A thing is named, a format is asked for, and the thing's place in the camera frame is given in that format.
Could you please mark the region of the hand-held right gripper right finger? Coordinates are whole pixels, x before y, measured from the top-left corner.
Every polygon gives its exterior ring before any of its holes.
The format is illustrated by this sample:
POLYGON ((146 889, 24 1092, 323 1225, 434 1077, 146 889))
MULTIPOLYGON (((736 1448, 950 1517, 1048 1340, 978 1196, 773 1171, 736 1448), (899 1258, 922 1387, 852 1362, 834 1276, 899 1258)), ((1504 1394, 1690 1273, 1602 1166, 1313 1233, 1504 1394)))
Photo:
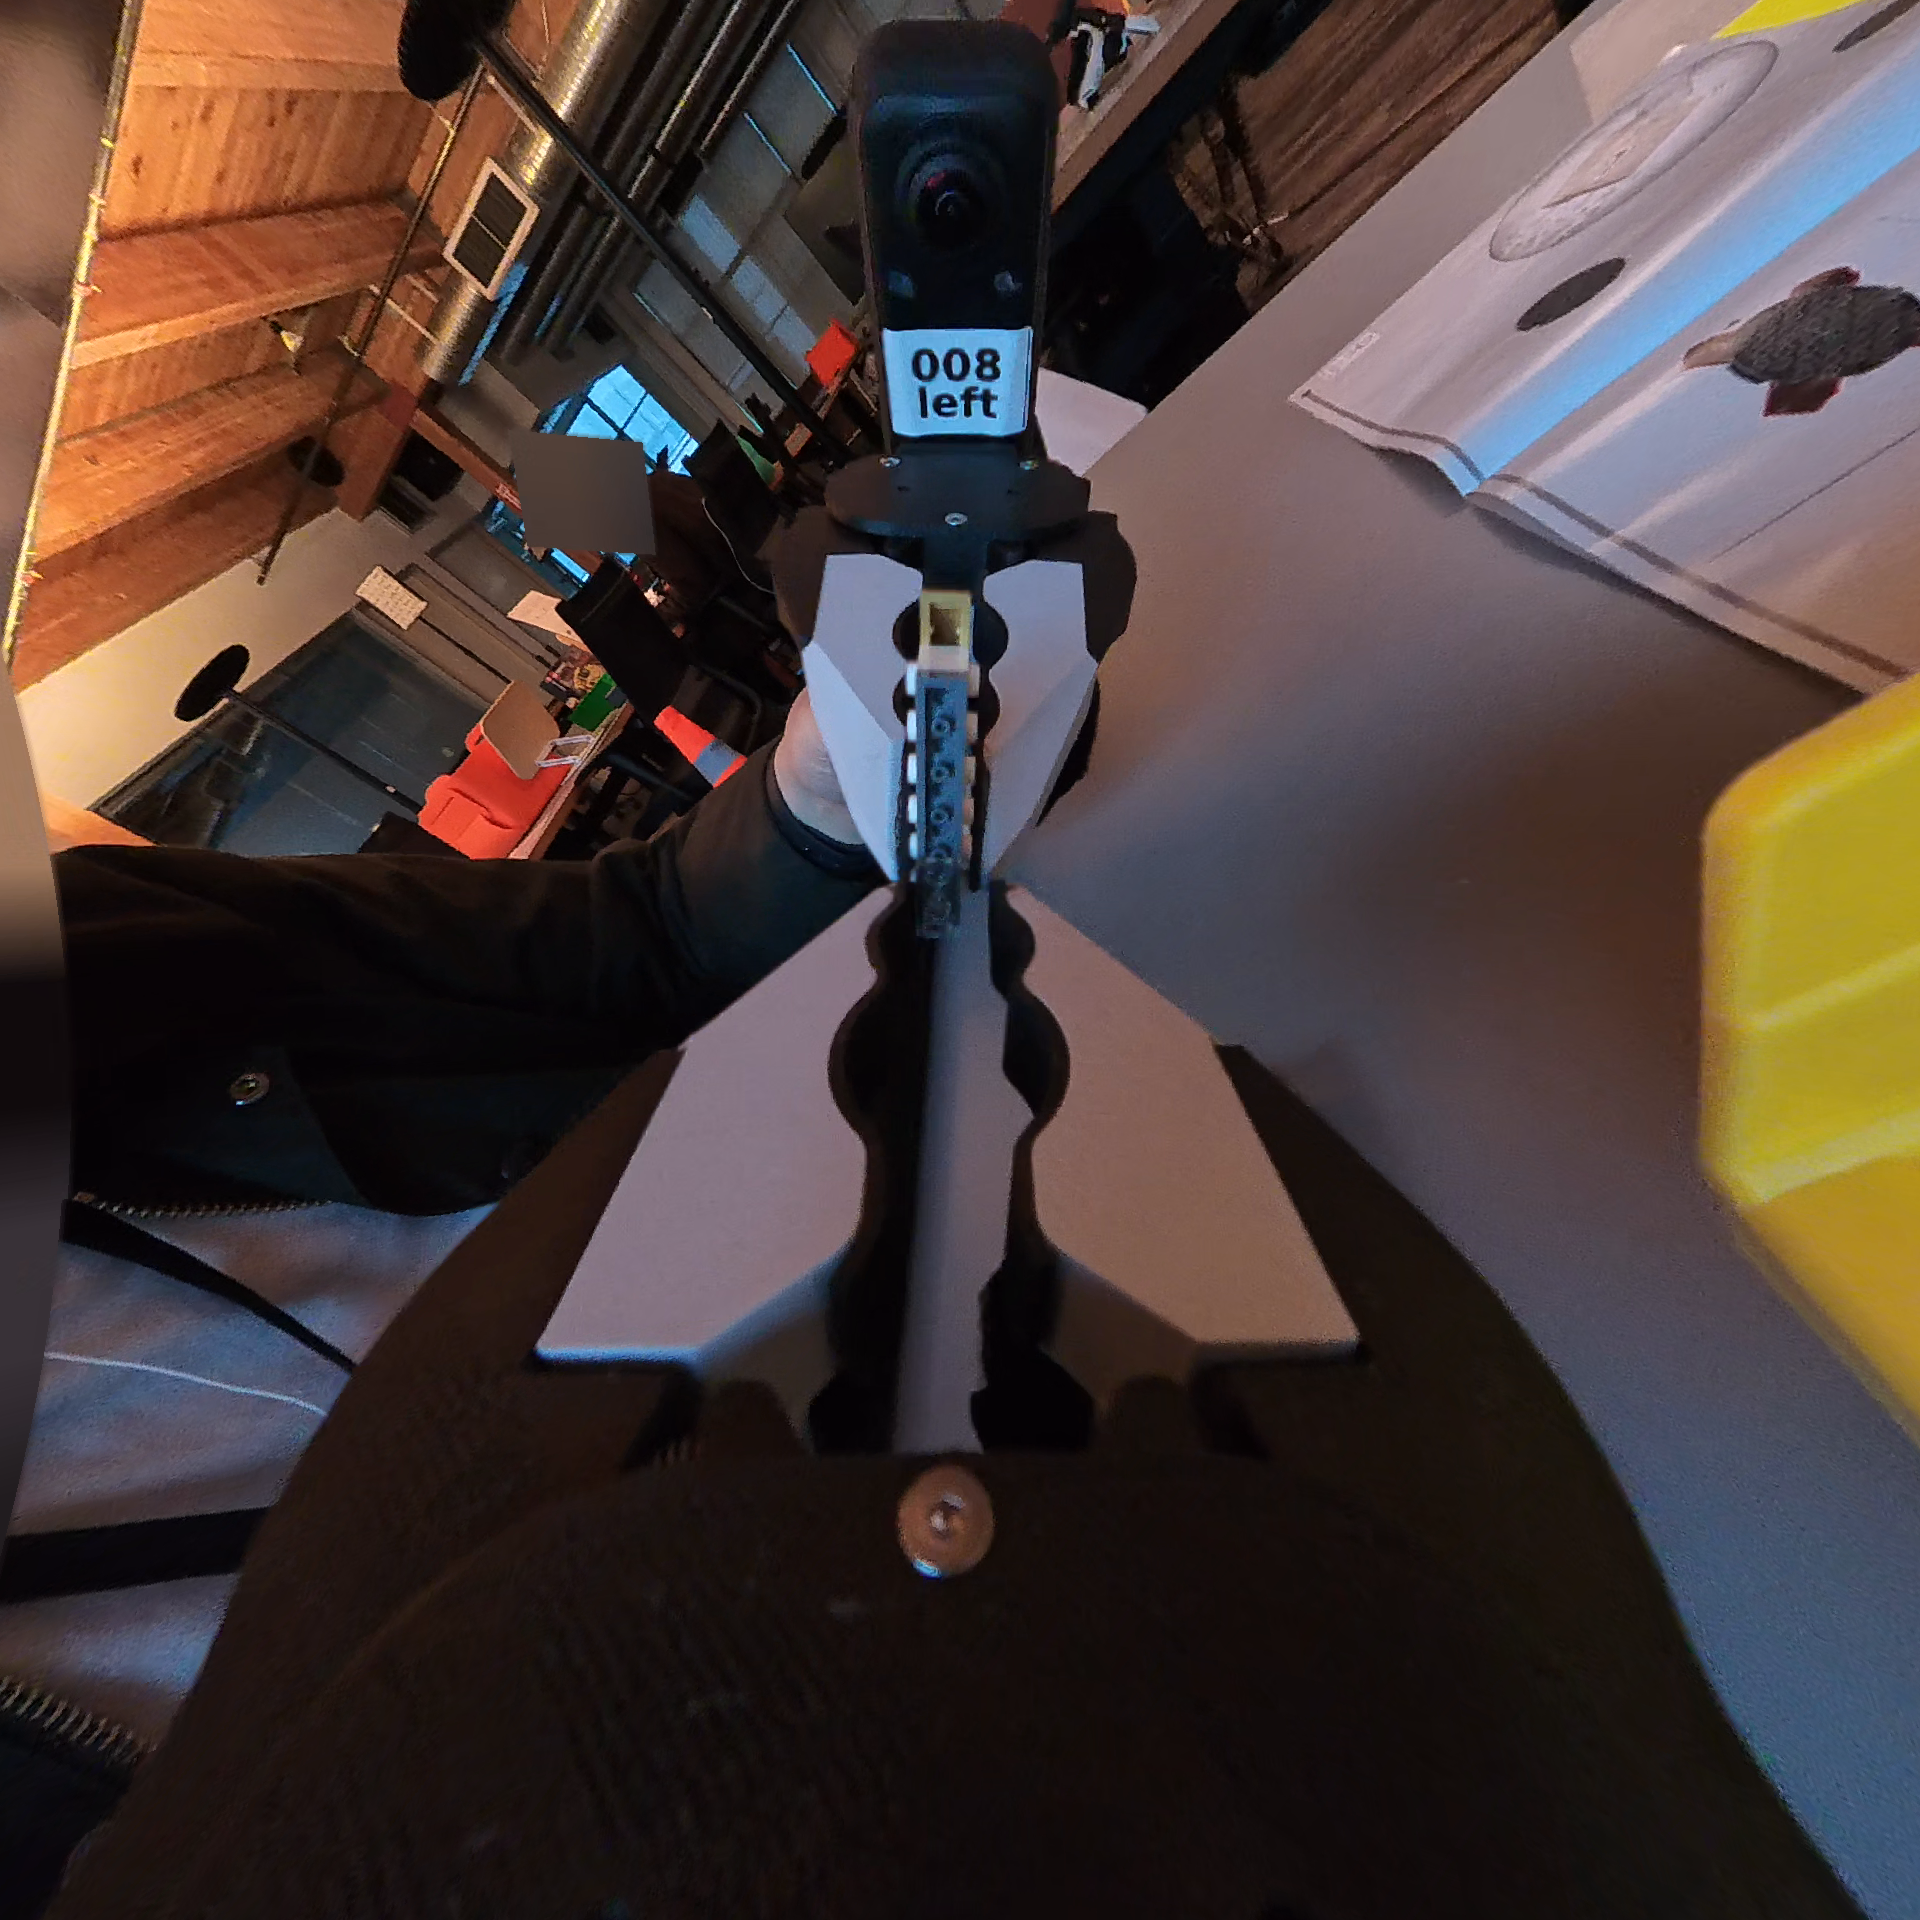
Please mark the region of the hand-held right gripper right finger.
POLYGON ((1095 1417, 1132 1378, 1353 1357, 1210 1033, 1021 885, 996 889, 991 967, 1032 1117, 981 1292, 981 1416, 1095 1417))

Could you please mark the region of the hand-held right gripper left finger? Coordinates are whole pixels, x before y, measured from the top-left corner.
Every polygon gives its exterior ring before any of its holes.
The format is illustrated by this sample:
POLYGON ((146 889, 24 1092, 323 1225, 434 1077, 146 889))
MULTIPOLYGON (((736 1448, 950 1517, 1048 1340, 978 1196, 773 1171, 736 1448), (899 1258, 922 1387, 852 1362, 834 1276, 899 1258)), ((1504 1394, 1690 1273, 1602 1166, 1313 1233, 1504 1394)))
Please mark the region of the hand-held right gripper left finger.
POLYGON ((878 889, 674 1056, 552 1310, 556 1365, 678 1362, 807 1417, 889 1346, 917 1167, 917 942, 878 889))

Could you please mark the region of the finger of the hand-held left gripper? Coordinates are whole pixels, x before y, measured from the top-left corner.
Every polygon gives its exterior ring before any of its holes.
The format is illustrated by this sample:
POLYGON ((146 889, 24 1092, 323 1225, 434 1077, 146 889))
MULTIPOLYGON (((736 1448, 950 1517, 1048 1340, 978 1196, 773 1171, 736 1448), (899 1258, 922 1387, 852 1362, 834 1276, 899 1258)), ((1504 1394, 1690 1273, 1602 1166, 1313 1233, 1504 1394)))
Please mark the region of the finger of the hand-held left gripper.
POLYGON ((1091 705, 1087 583, 1081 562, 1021 562, 991 573, 985 602, 1006 627, 987 671, 999 717, 985 735, 985 872, 996 872, 1040 816, 1091 705))
POLYGON ((895 711, 907 661, 895 645, 919 610, 922 575, 881 553, 834 553, 823 567, 807 687, 826 753, 858 837, 885 877, 899 877, 899 779, 904 722, 895 711))

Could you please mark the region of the white and tan brick strip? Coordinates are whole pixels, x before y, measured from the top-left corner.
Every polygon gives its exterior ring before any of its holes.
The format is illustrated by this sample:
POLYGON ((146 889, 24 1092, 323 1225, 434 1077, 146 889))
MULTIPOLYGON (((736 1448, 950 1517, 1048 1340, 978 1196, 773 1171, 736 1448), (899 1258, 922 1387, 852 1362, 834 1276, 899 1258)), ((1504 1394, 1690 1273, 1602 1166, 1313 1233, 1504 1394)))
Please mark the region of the white and tan brick strip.
POLYGON ((924 586, 919 650, 904 675, 903 877, 917 936, 951 936, 974 875, 977 700, 974 594, 924 586))

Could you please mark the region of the large yellow plastic bin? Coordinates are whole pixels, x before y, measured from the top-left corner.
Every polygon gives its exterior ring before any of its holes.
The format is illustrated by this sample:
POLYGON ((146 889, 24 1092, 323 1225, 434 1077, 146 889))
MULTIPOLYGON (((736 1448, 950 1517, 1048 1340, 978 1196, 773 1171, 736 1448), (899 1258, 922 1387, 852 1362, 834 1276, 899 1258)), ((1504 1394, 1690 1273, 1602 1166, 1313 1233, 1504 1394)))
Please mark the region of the large yellow plastic bin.
POLYGON ((1703 829, 1700 1160, 1764 1269, 1918 1431, 1918 679, 1703 829))

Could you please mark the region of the person's left forearm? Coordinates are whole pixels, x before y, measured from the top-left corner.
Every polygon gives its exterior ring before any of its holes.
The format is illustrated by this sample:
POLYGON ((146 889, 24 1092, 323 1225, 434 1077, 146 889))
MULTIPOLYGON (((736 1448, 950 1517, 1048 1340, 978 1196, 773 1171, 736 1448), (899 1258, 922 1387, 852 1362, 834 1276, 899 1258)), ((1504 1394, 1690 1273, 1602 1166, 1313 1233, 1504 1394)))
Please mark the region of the person's left forearm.
POLYGON ((684 1042, 878 889, 802 857, 765 804, 773 749, 588 872, 590 1012, 637 1059, 684 1042))

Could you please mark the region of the grey desk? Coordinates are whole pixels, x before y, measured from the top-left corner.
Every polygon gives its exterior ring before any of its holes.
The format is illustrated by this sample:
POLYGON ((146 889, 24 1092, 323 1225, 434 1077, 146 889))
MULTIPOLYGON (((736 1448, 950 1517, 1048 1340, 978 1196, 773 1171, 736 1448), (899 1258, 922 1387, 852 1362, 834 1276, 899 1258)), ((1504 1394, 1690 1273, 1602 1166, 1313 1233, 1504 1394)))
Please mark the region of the grey desk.
POLYGON ((1735 1731, 1918 1913, 1918 1444, 1694 1166, 1698 830, 1840 690, 1290 391, 1585 130, 1600 3, 1091 473, 1139 553, 1091 772, 1017 875, 1224 1042, 1364 1359, 1227 1384, 1622 1720, 1735 1731))

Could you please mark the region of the person's left hand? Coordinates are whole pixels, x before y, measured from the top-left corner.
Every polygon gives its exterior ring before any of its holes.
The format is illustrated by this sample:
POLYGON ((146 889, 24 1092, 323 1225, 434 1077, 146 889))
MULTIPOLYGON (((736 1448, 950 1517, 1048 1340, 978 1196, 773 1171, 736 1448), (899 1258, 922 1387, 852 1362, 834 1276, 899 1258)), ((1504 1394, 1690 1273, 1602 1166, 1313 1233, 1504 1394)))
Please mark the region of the person's left hand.
POLYGON ((808 690, 802 690, 788 711, 780 742, 773 746, 771 770, 780 775, 784 797, 807 826, 840 841, 862 837, 823 742, 808 690))

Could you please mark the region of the background work table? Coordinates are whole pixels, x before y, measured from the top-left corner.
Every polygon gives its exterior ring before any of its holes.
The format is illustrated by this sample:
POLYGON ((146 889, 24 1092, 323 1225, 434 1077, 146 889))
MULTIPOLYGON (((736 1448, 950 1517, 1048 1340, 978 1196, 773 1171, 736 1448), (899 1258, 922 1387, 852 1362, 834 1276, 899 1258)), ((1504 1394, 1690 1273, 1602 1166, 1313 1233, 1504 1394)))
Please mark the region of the background work table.
POLYGON ((1161 102, 1181 69, 1198 56, 1207 37, 1240 3, 1140 3, 1139 15, 1157 28, 1132 37, 1132 50, 1116 74, 1102 82, 1095 107, 1065 107, 1059 115, 1054 165, 1054 214, 1090 184, 1095 166, 1111 155, 1147 110, 1161 102))

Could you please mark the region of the white upright sheet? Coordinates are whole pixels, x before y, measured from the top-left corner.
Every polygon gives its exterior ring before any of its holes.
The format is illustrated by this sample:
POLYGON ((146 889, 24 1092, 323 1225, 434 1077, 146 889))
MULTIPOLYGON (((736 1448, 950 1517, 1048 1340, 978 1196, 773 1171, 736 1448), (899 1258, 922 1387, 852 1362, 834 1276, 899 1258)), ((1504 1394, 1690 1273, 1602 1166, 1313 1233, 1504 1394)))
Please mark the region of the white upright sheet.
POLYGON ((1091 465, 1118 443, 1149 408, 1059 369, 1040 369, 1033 388, 1033 423, 1046 454, 1087 477, 1091 465))

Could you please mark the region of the orange red seat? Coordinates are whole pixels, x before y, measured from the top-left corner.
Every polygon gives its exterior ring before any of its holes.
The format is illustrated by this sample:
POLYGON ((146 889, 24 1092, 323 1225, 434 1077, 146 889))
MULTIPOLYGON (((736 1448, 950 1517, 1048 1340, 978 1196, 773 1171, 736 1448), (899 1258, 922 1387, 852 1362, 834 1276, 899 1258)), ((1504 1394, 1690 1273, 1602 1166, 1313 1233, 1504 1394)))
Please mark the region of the orange red seat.
POLYGON ((596 731, 564 731, 555 742, 559 759, 520 779, 477 722, 467 759, 430 782, 420 829, 468 857, 534 857, 563 830, 596 746, 596 731))

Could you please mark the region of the white framed ceiling panel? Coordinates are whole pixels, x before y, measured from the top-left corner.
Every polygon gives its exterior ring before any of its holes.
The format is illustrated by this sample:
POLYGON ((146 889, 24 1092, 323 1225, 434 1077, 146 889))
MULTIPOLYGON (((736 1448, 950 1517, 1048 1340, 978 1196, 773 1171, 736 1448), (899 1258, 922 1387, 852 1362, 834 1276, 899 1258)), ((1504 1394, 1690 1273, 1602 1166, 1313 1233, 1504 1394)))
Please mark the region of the white framed ceiling panel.
POLYGON ((444 258, 483 299, 500 299, 538 221, 541 202, 509 169, 485 159, 444 258))

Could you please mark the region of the large black disc lamp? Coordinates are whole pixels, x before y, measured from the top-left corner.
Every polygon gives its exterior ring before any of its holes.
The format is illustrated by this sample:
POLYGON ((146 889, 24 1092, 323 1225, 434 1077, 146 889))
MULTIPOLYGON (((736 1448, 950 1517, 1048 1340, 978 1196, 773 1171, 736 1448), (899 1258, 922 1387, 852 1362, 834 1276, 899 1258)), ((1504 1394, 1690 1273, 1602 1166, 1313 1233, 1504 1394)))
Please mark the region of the large black disc lamp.
POLYGON ((398 25, 398 77, 420 102, 457 92, 483 59, 483 43, 515 10, 515 3, 430 3, 404 6, 398 25))

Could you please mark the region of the person's grey shirt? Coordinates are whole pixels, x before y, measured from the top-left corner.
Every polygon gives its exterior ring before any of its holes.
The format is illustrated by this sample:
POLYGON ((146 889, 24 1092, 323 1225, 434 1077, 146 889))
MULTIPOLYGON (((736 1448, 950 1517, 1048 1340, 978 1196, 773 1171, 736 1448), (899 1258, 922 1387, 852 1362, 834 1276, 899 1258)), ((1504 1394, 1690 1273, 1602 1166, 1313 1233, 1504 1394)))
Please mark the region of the person's grey shirt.
POLYGON ((228 1277, 226 1298, 60 1247, 2 1575, 2 1675, 156 1743, 349 1362, 489 1213, 132 1224, 228 1277))

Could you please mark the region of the open instruction booklet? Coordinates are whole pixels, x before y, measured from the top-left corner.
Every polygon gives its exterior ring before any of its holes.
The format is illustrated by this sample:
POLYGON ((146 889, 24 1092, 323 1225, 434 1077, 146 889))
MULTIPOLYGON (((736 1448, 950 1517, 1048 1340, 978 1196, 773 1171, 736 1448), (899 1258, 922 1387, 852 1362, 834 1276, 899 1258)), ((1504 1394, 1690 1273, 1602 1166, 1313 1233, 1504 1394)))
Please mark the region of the open instruction booklet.
POLYGON ((1918 6, 1572 34, 1589 126, 1293 394, 1852 686, 1918 668, 1918 6))

